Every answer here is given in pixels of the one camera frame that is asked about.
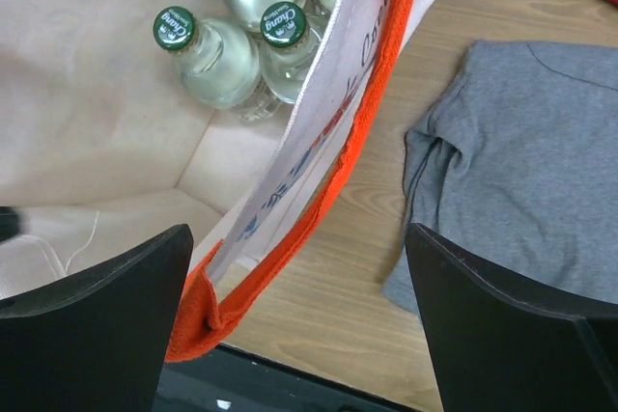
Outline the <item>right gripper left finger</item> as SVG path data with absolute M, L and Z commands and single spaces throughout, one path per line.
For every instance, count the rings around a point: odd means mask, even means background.
M 2 410 L 152 410 L 192 248 L 176 225 L 2 299 Z

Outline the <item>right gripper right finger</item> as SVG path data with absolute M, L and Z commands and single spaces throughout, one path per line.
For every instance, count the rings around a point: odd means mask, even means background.
M 614 411 L 617 307 L 476 256 L 421 224 L 406 254 L 446 411 Z

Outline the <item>beige canvas bag orange handles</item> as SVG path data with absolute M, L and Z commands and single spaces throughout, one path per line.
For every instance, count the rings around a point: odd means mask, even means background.
M 163 8 L 222 0 L 1 0 L 1 247 L 10 297 L 187 224 L 166 358 L 222 342 L 316 229 L 361 153 L 397 57 L 435 0 L 338 0 L 288 113 L 210 109 L 155 43 Z

